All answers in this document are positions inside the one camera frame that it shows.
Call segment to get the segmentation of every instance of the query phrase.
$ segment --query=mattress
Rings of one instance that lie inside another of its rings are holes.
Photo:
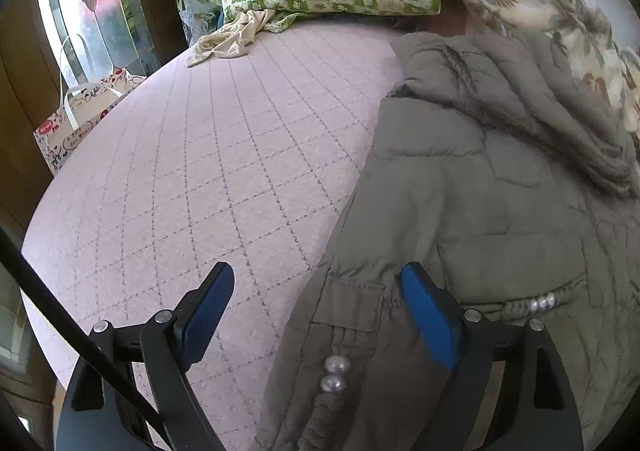
[[[193,391],[229,450],[254,436],[290,309],[360,174],[380,99],[401,77],[398,30],[345,16],[261,33],[248,56],[182,54],[76,149],[23,253],[89,333],[173,308],[217,261],[236,290]],[[78,355],[25,298],[63,386]],[[153,402],[143,366],[139,388]]]

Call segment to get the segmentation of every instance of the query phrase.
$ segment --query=black rod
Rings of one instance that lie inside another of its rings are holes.
[[[49,320],[71,347],[95,370],[113,389],[127,399],[145,420],[166,442],[169,442],[162,418],[154,407],[140,394],[133,384],[122,375],[98,346],[89,339],[73,320],[66,309],[42,282],[20,251],[10,240],[0,225],[0,263],[15,279],[33,304]]]

